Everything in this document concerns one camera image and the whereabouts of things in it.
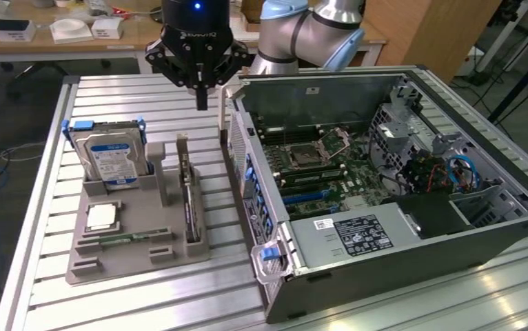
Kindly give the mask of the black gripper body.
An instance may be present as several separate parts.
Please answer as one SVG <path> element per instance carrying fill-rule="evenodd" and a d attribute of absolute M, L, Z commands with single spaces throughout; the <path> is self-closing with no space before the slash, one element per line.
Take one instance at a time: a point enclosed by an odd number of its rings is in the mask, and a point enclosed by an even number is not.
<path fill-rule="evenodd" d="M 211 88 L 233 40 L 229 2 L 162 1 L 161 19 L 161 44 L 173 55 L 162 65 L 167 78 L 186 88 Z"/>

